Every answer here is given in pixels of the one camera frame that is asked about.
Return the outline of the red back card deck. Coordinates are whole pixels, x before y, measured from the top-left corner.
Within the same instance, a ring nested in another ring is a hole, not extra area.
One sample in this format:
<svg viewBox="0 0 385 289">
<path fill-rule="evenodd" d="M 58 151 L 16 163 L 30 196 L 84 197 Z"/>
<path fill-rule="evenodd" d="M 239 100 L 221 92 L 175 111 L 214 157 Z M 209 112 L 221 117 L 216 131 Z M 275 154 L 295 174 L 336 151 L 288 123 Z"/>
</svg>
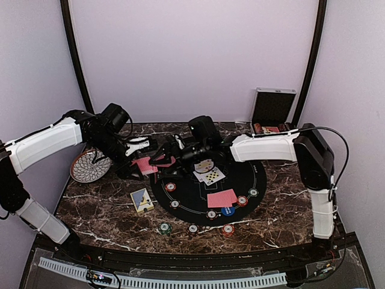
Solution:
<svg viewBox="0 0 385 289">
<path fill-rule="evenodd" d="M 156 166 L 150 165 L 149 161 L 150 157 L 143 157 L 137 160 L 133 160 L 132 164 L 137 164 L 140 172 L 143 175 L 149 175 L 158 172 L 158 168 Z"/>
</svg>

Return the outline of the green chips mat edge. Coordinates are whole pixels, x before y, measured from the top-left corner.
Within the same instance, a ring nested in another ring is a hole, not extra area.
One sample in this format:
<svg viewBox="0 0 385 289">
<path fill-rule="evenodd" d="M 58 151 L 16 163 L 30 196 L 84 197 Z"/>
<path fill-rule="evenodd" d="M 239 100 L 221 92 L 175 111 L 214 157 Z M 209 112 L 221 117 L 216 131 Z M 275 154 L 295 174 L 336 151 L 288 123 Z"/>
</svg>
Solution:
<svg viewBox="0 0 385 289">
<path fill-rule="evenodd" d="M 257 190 L 256 188 L 251 188 L 251 189 L 249 189 L 248 193 L 249 193 L 249 195 L 252 196 L 252 197 L 256 197 L 256 196 L 259 195 L 259 192 L 258 192 L 258 190 Z"/>
</svg>

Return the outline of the red 5 chip stack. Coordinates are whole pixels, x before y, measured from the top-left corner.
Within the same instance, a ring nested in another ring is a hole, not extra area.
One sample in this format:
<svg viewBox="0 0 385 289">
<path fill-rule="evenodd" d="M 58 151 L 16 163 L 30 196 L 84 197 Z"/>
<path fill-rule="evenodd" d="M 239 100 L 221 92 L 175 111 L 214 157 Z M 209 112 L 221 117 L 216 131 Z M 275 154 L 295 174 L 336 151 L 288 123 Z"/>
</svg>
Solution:
<svg viewBox="0 0 385 289">
<path fill-rule="evenodd" d="M 221 232 L 225 237 L 231 237 L 235 233 L 235 227 L 231 224 L 226 224 L 222 227 Z"/>
</svg>

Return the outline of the dealt card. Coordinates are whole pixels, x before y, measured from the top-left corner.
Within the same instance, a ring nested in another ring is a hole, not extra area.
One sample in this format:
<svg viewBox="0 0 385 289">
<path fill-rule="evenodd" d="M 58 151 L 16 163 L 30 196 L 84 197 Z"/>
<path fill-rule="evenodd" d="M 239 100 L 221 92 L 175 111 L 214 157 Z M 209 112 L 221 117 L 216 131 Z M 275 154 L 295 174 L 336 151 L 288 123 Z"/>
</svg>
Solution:
<svg viewBox="0 0 385 289">
<path fill-rule="evenodd" d="M 157 164 L 158 167 L 170 167 L 176 162 L 176 159 L 171 156 L 170 159 L 166 160 L 165 158 L 161 158 L 159 161 L 160 164 Z"/>
<path fill-rule="evenodd" d="M 211 193 L 207 195 L 208 208 L 225 208 L 231 207 L 237 203 L 237 196 L 233 189 Z"/>
</svg>

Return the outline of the green chip stack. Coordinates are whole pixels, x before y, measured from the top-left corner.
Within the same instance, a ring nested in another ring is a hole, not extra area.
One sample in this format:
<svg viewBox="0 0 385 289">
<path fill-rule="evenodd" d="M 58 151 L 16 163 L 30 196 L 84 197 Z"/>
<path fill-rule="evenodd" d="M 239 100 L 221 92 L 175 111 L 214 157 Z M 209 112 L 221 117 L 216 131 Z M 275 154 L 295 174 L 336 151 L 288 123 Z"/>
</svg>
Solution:
<svg viewBox="0 0 385 289">
<path fill-rule="evenodd" d="M 158 229 L 161 235 L 170 235 L 173 230 L 172 225 L 166 222 L 161 223 Z"/>
</svg>

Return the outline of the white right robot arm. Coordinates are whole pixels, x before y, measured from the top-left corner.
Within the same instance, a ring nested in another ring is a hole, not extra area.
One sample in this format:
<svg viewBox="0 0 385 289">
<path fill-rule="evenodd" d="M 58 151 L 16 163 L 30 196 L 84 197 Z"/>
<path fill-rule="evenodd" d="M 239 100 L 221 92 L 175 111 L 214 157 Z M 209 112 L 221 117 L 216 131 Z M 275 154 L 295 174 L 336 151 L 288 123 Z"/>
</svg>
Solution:
<svg viewBox="0 0 385 289">
<path fill-rule="evenodd" d="M 313 236 L 317 240 L 307 248 L 312 261 L 320 261 L 330 251 L 334 231 L 333 195 L 337 185 L 334 178 L 334 153 L 320 128 L 311 123 L 300 129 L 273 134 L 240 134 L 222 138 L 209 116 L 189 121 L 194 142 L 187 144 L 178 135 L 171 135 L 149 163 L 167 165 L 163 178 L 176 178 L 190 173 L 203 160 L 246 161 L 286 160 L 298 164 L 303 185 L 310 193 L 313 213 Z"/>
</svg>

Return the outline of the two of hearts card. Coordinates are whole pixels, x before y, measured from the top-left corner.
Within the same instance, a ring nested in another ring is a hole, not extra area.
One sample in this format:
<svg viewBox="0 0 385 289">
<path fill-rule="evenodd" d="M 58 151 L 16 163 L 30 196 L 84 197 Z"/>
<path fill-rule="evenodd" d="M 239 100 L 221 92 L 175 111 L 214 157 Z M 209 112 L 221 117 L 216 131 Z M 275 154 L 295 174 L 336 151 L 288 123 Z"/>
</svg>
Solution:
<svg viewBox="0 0 385 289">
<path fill-rule="evenodd" d="M 194 170 L 198 173 L 206 173 L 214 168 L 214 162 L 212 160 L 203 160 L 194 165 Z"/>
</svg>

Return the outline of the red 5 chips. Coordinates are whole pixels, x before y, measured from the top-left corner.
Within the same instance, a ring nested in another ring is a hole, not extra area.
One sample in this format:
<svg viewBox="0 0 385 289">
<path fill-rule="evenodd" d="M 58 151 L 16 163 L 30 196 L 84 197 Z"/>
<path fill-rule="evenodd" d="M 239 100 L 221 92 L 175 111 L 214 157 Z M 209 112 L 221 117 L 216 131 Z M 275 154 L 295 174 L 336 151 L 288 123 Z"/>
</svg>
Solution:
<svg viewBox="0 0 385 289">
<path fill-rule="evenodd" d="M 240 207 L 245 207 L 248 204 L 248 198 L 246 196 L 238 196 L 237 204 Z"/>
<path fill-rule="evenodd" d="M 169 192 L 175 191 L 175 189 L 176 189 L 176 184 L 173 183 L 173 182 L 169 182 L 169 183 L 167 183 L 167 184 L 165 185 L 165 189 L 166 189 L 166 191 L 169 191 Z"/>
</svg>

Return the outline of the black orange 100 chip stack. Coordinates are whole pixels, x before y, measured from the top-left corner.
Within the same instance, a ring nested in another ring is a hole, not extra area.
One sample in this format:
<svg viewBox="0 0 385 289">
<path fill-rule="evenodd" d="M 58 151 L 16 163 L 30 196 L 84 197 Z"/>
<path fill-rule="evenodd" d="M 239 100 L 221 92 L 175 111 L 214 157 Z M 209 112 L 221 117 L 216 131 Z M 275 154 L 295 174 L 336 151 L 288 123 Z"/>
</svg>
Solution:
<svg viewBox="0 0 385 289">
<path fill-rule="evenodd" d="M 195 225 L 195 224 L 191 224 L 191 225 L 189 225 L 187 231 L 188 231 L 189 234 L 195 235 L 195 234 L 198 233 L 199 227 L 197 225 Z"/>
</svg>

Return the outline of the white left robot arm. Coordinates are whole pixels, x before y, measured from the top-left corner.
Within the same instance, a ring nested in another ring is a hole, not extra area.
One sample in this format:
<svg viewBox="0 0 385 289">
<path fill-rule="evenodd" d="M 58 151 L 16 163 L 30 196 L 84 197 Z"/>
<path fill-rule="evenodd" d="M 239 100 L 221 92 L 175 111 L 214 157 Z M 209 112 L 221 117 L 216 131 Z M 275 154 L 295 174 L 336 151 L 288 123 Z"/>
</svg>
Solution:
<svg viewBox="0 0 385 289">
<path fill-rule="evenodd" d="M 132 163 L 134 156 L 153 151 L 158 144 L 151 136 L 120 135 L 128 120 L 129 114 L 117 104 L 109 104 L 99 114 L 71 110 L 45 128 L 1 143 L 1 208 L 62 245 L 62 254 L 71 262 L 81 262 L 85 250 L 77 243 L 78 236 L 29 195 L 19 175 L 46 157 L 86 143 L 112 161 L 119 178 L 141 179 L 138 165 Z"/>
</svg>

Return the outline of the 100 chips mat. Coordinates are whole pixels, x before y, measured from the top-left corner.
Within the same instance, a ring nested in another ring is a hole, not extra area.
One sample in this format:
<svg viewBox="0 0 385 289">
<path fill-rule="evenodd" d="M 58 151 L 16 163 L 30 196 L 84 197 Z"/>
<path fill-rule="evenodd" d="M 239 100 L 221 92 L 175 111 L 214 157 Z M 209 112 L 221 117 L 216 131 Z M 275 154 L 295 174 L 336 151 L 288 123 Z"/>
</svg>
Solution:
<svg viewBox="0 0 385 289">
<path fill-rule="evenodd" d="M 176 210 L 180 207 L 180 202 L 178 200 L 173 200 L 170 202 L 170 208 Z"/>
</svg>

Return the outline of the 100 chips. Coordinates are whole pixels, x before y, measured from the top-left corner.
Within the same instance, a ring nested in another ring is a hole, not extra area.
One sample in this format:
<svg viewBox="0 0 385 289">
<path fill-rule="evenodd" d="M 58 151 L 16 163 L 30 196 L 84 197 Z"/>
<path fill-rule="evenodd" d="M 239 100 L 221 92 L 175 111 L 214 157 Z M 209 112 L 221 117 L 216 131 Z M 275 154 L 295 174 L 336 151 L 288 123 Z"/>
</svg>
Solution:
<svg viewBox="0 0 385 289">
<path fill-rule="evenodd" d="M 209 210 L 206 212 L 206 217 L 209 219 L 209 220 L 215 220 L 217 218 L 217 212 L 214 211 L 214 210 Z"/>
</svg>

